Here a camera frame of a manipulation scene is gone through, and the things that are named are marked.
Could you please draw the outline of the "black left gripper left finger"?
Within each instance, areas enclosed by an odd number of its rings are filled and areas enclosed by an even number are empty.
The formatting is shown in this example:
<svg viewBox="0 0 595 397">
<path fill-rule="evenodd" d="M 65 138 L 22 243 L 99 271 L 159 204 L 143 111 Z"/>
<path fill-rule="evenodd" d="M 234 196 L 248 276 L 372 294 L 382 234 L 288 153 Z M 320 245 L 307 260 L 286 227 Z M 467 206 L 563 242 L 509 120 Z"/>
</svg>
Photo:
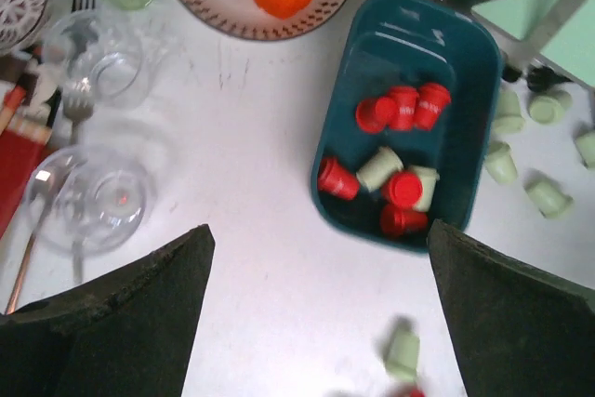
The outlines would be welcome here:
<svg viewBox="0 0 595 397">
<path fill-rule="evenodd" d="M 1 317 L 4 396 L 179 396 L 215 241 L 200 225 Z"/>
</svg>

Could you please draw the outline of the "teal plastic storage basket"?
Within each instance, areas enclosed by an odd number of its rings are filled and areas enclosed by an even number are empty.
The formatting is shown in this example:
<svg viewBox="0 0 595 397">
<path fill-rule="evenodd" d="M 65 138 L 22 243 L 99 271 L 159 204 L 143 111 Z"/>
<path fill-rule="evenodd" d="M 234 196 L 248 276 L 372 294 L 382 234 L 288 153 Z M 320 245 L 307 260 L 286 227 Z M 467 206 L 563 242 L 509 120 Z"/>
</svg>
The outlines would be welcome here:
<svg viewBox="0 0 595 397">
<path fill-rule="evenodd" d="M 428 213 L 464 231 L 478 189 L 503 68 L 499 49 L 482 25 L 430 0 L 366 0 L 351 23 L 315 162 L 336 157 L 351 173 L 381 146 L 406 165 L 435 168 L 440 179 Z M 434 128 L 377 134 L 355 120 L 364 99 L 394 86 L 426 83 L 451 94 Z"/>
</svg>

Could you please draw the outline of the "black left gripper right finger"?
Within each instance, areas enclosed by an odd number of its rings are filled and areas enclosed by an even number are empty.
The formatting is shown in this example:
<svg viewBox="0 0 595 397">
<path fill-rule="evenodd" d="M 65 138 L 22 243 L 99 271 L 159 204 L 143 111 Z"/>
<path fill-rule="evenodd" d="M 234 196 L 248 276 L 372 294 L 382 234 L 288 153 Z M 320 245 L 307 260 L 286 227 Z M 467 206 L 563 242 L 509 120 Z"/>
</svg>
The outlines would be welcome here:
<svg viewBox="0 0 595 397">
<path fill-rule="evenodd" d="M 593 395 L 593 290 L 439 220 L 427 243 L 469 396 Z"/>
</svg>

